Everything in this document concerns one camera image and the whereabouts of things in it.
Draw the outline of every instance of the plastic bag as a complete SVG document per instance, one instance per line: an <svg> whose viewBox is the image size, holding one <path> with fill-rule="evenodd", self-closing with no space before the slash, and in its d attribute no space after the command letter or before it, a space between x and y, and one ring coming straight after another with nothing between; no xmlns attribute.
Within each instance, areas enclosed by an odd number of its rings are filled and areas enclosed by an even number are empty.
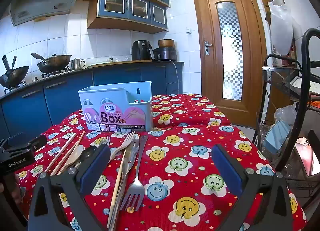
<svg viewBox="0 0 320 231"><path fill-rule="evenodd" d="M296 115L297 112L292 105L278 108L277 111L275 111L275 122L282 120L290 126L293 126Z"/></svg>
<svg viewBox="0 0 320 231"><path fill-rule="evenodd" d="M268 2L271 12L271 42L279 55L287 55L290 51L293 29L292 17L285 4L281 6Z"/></svg>

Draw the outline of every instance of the frying pan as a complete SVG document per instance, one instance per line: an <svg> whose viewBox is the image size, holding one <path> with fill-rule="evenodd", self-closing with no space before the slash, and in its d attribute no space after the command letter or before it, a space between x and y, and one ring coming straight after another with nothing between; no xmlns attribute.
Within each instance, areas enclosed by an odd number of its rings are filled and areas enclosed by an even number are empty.
<svg viewBox="0 0 320 231"><path fill-rule="evenodd" d="M2 60L7 72L0 76L0 84L5 88L11 88L20 84L28 73L29 67L19 67L11 70L6 56L3 56Z"/></svg>
<svg viewBox="0 0 320 231"><path fill-rule="evenodd" d="M65 69L71 58L71 55L52 55L51 57L44 59L36 53L32 53L31 56L36 59L44 60L38 63L37 66L39 67L39 70L45 74Z"/></svg>

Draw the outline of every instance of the wok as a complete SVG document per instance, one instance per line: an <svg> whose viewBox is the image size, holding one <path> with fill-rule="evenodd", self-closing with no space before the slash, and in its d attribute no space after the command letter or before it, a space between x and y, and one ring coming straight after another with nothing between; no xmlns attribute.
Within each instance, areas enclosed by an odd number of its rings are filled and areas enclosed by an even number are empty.
<svg viewBox="0 0 320 231"><path fill-rule="evenodd" d="M6 72L0 77L0 84L5 88L14 87L22 82L28 73L29 67L19 67Z"/></svg>
<svg viewBox="0 0 320 231"><path fill-rule="evenodd" d="M38 54L34 54L35 53L32 53L31 55L33 57L39 56ZM38 63L37 66L42 73L49 74L65 69L70 62L70 58L71 55L52 55L51 57L45 59L45 61Z"/></svg>

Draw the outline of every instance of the wooden chopstick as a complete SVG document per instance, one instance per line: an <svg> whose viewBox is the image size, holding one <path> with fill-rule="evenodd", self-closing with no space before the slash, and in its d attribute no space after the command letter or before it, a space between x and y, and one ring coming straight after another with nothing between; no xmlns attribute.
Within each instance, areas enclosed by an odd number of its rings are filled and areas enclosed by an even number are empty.
<svg viewBox="0 0 320 231"><path fill-rule="evenodd" d="M116 197L117 197L117 194L118 194L119 183L120 183L120 178L121 178L121 173L122 173L123 160L124 160L124 156L125 156L125 152L126 152L126 151L127 151L127 149L124 150L124 153L123 153L123 156L122 156L122 160L121 160L121 163L120 163L118 175L117 175L117 178L116 178L115 188L114 188L113 194L112 194L112 199L111 199L111 205L110 205L110 210L109 210L109 217L108 217L107 228L109 228L109 226L110 226L110 221L111 221L113 209L114 209L115 203L116 203Z"/></svg>
<svg viewBox="0 0 320 231"><path fill-rule="evenodd" d="M76 147L78 147L78 145L80 144L83 135L85 134L85 131L82 132L79 140L71 147L71 149L63 156L63 158L61 159L61 161L58 163L58 165L54 168L54 170L51 172L50 176L55 175L58 171L58 169L61 167L62 163L64 163L64 161L69 157L69 155L76 149Z"/></svg>
<svg viewBox="0 0 320 231"><path fill-rule="evenodd" d="M58 157L63 153L63 151L67 148L67 146L69 145L69 143L73 140L73 138L76 136L76 133L74 133L69 140L66 142L66 144L60 149L60 151L58 152L58 154L53 158L53 160L50 162L49 166L45 169L44 172L48 172L48 170L51 168L51 166L56 162L56 160L58 159Z"/></svg>

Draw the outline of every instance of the metal fork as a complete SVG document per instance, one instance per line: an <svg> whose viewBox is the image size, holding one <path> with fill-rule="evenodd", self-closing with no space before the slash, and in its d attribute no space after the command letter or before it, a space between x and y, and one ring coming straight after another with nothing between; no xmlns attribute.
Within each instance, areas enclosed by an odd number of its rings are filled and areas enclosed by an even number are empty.
<svg viewBox="0 0 320 231"><path fill-rule="evenodd" d="M127 193L125 194L125 197L122 201L120 210L123 209L124 205L126 204L125 210L128 209L128 207L130 206L130 203L132 201L132 199L134 198L132 205L130 207L130 210L132 208L134 208L134 204L137 201L137 198L139 197L138 200L138 204L135 208L135 211L138 211L138 209L141 206L143 197L144 197L144 186L142 185L142 183L139 181L139 168L140 168L140 163L141 163L141 158L143 155L143 150L144 150L144 146L147 142L148 136L147 135L143 135L140 138L140 148L139 148L139 159L138 159L138 164L137 164L137 170L136 170L136 178L134 179L134 182L130 185L130 187L127 190Z"/></svg>

